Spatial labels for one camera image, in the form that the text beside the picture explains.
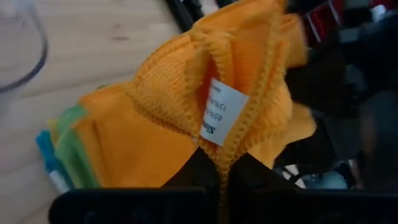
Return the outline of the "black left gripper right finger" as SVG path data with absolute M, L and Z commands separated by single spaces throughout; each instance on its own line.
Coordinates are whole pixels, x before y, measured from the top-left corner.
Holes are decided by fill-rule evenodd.
M 228 200 L 231 223 L 397 223 L 396 193 L 301 189 L 250 154 L 232 166 Z

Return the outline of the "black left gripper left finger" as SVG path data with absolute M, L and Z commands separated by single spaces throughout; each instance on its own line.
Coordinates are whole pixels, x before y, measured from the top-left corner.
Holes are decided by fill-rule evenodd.
M 218 181 L 214 163 L 197 149 L 159 188 L 76 189 L 51 204 L 48 221 L 60 224 L 216 223 Z

